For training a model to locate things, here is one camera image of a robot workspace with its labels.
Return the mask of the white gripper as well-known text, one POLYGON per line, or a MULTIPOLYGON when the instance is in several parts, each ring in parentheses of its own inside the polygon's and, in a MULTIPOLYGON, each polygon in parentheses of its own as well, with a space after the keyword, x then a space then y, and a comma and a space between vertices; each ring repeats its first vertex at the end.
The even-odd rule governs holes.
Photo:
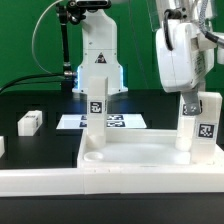
POLYGON ((159 75, 166 92, 182 92, 184 114, 195 116, 201 113, 198 90, 193 89, 214 66, 214 50, 202 51, 199 46, 200 31, 193 23, 168 21, 173 50, 165 43, 165 28, 156 32, 156 52, 159 75))

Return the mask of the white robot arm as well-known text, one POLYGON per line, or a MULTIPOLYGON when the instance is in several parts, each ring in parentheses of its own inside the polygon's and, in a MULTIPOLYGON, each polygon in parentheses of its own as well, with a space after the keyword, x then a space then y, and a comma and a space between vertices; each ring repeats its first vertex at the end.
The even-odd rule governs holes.
MULTIPOLYGON (((109 78, 111 94, 123 91, 117 61, 117 27, 104 9, 116 0, 76 0, 85 17, 83 61, 78 89, 87 90, 90 75, 109 78)), ((152 27, 156 30, 156 55, 161 84, 167 92, 179 92, 185 114, 202 112, 198 88, 216 62, 224 63, 224 33, 212 30, 211 0, 149 0, 152 27)))

